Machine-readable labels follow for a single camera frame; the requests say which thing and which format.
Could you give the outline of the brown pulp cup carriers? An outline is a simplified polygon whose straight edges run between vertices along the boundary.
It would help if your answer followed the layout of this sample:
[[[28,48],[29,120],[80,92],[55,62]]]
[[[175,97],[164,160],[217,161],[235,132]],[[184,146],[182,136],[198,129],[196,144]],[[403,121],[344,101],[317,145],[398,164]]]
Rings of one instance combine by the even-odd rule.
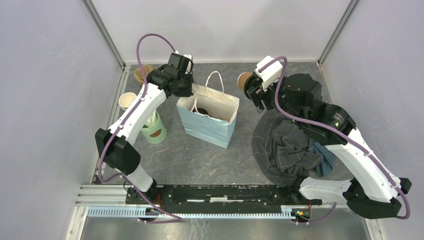
[[[143,65],[143,66],[142,66],[142,68],[138,67],[138,68],[134,71],[133,75],[134,75],[135,80],[136,80],[136,81],[137,81],[140,85],[143,85],[143,83],[144,83],[144,81],[145,81],[145,79],[146,79],[146,76],[147,76],[150,72],[152,72],[153,70],[154,70],[154,68],[153,68],[151,65],[145,64],[145,65]]]

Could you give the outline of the light blue paper bag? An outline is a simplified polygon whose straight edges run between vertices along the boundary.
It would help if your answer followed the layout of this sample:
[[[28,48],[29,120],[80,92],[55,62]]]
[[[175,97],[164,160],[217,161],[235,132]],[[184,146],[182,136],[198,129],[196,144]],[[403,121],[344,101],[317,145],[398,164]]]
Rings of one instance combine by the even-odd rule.
[[[208,87],[213,74],[217,74],[222,90]],[[228,148],[233,136],[240,99],[225,93],[221,74],[213,71],[204,85],[193,84],[193,95],[180,97],[176,107],[186,134]],[[197,113],[198,108],[205,109],[209,116]]]

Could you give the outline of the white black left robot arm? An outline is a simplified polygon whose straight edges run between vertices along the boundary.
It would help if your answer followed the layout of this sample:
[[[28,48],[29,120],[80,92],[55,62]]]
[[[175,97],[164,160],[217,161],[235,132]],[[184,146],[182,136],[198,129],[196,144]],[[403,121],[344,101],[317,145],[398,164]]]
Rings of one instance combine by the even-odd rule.
[[[192,55],[177,52],[171,53],[168,62],[158,68],[141,67],[146,75],[140,93],[115,123],[95,133],[99,165],[107,164],[125,176],[139,189],[137,196],[145,204],[156,200],[157,190],[152,187],[154,179],[143,169],[141,155],[133,144],[142,127],[167,98],[192,96],[193,67]]]

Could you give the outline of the brown paper coffee cup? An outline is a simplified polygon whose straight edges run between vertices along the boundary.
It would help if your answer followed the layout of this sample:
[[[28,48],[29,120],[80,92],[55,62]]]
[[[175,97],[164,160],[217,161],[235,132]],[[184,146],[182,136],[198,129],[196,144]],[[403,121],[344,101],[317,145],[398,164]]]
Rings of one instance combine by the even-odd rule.
[[[252,72],[242,72],[237,78],[237,85],[243,93],[246,93],[250,88],[253,79]]]

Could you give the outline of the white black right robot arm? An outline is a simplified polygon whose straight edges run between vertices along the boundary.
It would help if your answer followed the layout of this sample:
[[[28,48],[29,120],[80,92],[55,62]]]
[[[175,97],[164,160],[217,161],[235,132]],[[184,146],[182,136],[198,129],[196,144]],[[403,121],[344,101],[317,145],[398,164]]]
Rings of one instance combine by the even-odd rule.
[[[345,204],[366,219],[410,217],[411,181],[383,166],[351,116],[322,101],[322,86],[309,74],[265,85],[261,76],[244,72],[237,84],[264,111],[253,131],[253,156],[291,204]]]

